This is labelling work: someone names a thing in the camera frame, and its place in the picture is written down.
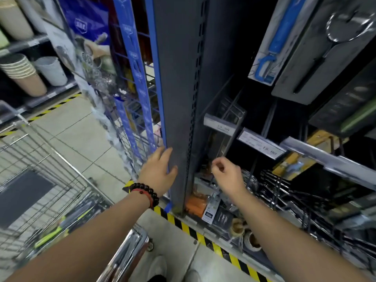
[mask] yellow and black hazard tape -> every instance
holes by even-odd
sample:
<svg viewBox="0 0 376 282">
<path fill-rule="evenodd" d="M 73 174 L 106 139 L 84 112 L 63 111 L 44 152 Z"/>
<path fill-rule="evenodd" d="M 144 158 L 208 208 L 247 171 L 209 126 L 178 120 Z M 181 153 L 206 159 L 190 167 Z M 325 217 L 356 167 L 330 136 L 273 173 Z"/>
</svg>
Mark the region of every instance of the yellow and black hazard tape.
<svg viewBox="0 0 376 282">
<path fill-rule="evenodd" d="M 129 193 L 129 187 L 133 184 L 133 181 L 129 181 L 123 188 L 123 190 L 127 193 Z M 240 270 L 242 270 L 244 273 L 252 277 L 255 281 L 259 282 L 271 282 L 271 280 L 267 279 L 264 275 L 257 272 L 253 268 L 251 268 L 249 265 L 245 264 L 244 262 L 237 259 L 235 256 L 233 256 L 231 253 L 227 252 L 223 248 L 221 248 L 218 244 L 212 242 L 208 238 L 204 237 L 201 233 L 195 231 L 191 227 L 189 227 L 187 224 L 183 223 L 181 220 L 177 219 L 170 213 L 166 213 L 161 207 L 154 207 L 154 212 L 156 212 L 161 217 L 168 220 L 170 223 L 175 225 L 176 227 L 180 228 L 183 232 L 209 248 L 211 251 L 214 251 L 217 255 L 224 258 L 228 262 L 230 262 L 232 265 L 236 266 Z"/>
<path fill-rule="evenodd" d="M 52 112 L 54 109 L 59 108 L 59 107 L 62 106 L 63 104 L 68 103 L 69 101 L 71 101 L 71 100 L 77 98 L 77 97 L 78 97 L 79 95 L 81 95 L 81 94 L 82 94 L 82 92 L 78 92 L 77 94 L 72 95 L 72 96 L 69 97 L 68 99 L 65 99 L 64 101 L 61 101 L 59 104 L 56 104 L 55 106 L 53 106 L 53 107 L 51 107 L 51 108 L 49 108 L 49 109 L 47 109 L 47 110 L 41 112 L 40 114 L 36 115 L 36 116 L 33 117 L 33 118 L 29 119 L 28 122 L 31 123 L 31 122 L 35 121 L 36 119 L 39 119 L 39 118 L 43 117 L 44 115 L 46 115 L 46 114 Z M 4 132 L 4 133 L 0 134 L 0 138 L 6 137 L 6 136 L 8 136 L 8 135 L 11 135 L 11 134 L 14 133 L 16 130 L 18 130 L 18 129 L 17 129 L 17 128 L 14 128 L 14 129 L 12 129 L 12 130 L 10 130 L 10 131 L 8 131 L 8 132 Z"/>
</svg>

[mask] beaded bracelet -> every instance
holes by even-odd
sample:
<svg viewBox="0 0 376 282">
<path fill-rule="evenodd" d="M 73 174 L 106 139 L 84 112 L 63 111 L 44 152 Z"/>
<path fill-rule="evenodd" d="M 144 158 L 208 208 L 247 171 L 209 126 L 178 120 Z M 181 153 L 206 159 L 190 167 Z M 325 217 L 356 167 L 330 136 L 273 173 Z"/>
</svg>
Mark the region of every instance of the beaded bracelet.
<svg viewBox="0 0 376 282">
<path fill-rule="evenodd" d="M 150 188 L 148 185 L 145 185 L 143 183 L 133 183 L 130 186 L 130 191 L 139 191 L 140 194 L 147 195 L 147 197 L 150 200 L 150 208 L 156 207 L 159 204 L 159 198 L 157 196 L 157 193 L 154 192 L 152 188 Z"/>
</svg>

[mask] blue peeler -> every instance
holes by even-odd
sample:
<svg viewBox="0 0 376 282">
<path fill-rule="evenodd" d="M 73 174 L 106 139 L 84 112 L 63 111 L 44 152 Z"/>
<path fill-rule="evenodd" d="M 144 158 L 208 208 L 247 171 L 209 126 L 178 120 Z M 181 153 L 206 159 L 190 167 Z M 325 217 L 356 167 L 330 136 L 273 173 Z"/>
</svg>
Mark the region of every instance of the blue peeler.
<svg viewBox="0 0 376 282">
<path fill-rule="evenodd" d="M 291 0 L 290 4 L 288 5 L 285 14 L 279 24 L 276 34 L 274 35 L 270 45 L 269 45 L 269 53 L 265 57 L 259 59 L 259 65 L 257 67 L 255 78 L 260 82 L 266 82 L 265 78 L 268 74 L 270 66 L 273 62 L 277 60 L 277 55 L 282 51 L 287 38 L 294 27 L 296 19 L 302 9 L 304 2 L 306 0 Z M 261 68 L 264 66 L 266 62 L 270 62 L 268 68 L 266 69 L 264 75 L 260 75 Z"/>
</svg>

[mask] metal shopping cart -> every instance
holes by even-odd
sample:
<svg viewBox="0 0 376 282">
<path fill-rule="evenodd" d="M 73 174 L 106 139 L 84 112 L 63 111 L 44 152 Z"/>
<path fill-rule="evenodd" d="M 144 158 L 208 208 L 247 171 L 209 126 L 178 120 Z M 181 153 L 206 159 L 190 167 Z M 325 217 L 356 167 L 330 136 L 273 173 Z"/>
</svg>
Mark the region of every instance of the metal shopping cart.
<svg viewBox="0 0 376 282">
<path fill-rule="evenodd" d="M 24 117 L 0 131 L 0 280 L 69 235 L 113 201 L 71 165 Z M 100 281 L 129 277 L 149 247 L 138 225 L 128 233 Z"/>
</svg>

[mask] store aisle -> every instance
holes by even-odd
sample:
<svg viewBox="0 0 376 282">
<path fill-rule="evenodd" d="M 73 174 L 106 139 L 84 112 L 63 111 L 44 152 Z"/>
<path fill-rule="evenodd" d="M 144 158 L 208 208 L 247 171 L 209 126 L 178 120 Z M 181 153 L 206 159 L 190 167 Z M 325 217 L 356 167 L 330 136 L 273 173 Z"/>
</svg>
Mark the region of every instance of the store aisle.
<svg viewBox="0 0 376 282">
<path fill-rule="evenodd" d="M 104 129 L 91 114 L 90 103 L 77 97 L 33 122 L 44 137 L 86 177 L 118 202 L 126 196 L 122 190 L 130 175 L 122 167 L 116 151 L 105 138 Z M 153 239 L 155 248 L 146 252 L 130 281 L 146 281 L 148 266 L 154 257 L 163 255 L 168 263 L 168 281 L 182 281 L 191 267 L 202 281 L 252 281 L 252 279 L 213 251 L 200 245 L 152 210 L 138 223 Z"/>
</svg>

